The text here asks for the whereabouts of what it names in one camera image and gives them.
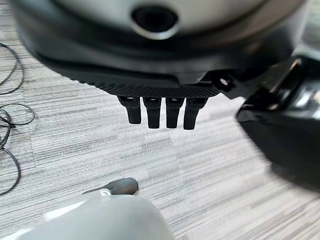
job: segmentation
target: black plastic housing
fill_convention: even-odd
[[[320,62],[300,61],[276,91],[259,90],[249,97],[237,120],[267,159],[285,170],[283,177],[320,190]],[[295,107],[305,89],[312,92],[311,100]]]
[[[196,86],[209,71],[270,66],[299,42],[307,0],[266,0],[229,25],[196,35],[150,40],[81,18],[53,0],[11,0],[26,48],[54,71],[110,94],[206,98]]]

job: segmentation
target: circular hole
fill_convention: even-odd
[[[132,13],[132,20],[142,29],[151,33],[169,31],[178,22],[178,16],[161,6],[144,6]]]

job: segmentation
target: camera lens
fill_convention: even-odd
[[[136,33],[153,40],[170,38],[179,28],[177,14],[162,6],[139,7],[133,11],[131,19]]]

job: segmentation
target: screw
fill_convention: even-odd
[[[227,80],[225,80],[225,79],[223,79],[223,78],[220,78],[220,82],[221,82],[223,85],[228,86]]]

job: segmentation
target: floor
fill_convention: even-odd
[[[319,11],[317,0],[304,37],[312,48],[320,46]],[[158,207],[177,240],[320,239],[318,195],[268,172],[234,120],[243,99],[211,98],[194,131],[183,130],[181,118],[177,129],[166,129],[164,114],[160,129],[148,129],[145,109],[142,124],[129,125],[116,97],[61,77],[27,53],[6,0],[0,0],[0,41],[18,52],[26,73],[21,89],[0,96],[0,102],[25,103],[36,114],[13,131],[6,146],[21,164],[22,179],[0,197],[0,237],[35,224],[65,199],[134,177],[139,195]],[[2,48],[0,58],[3,79],[14,60]],[[8,111],[19,119],[29,116]],[[0,152],[0,191],[14,178],[12,161]]]

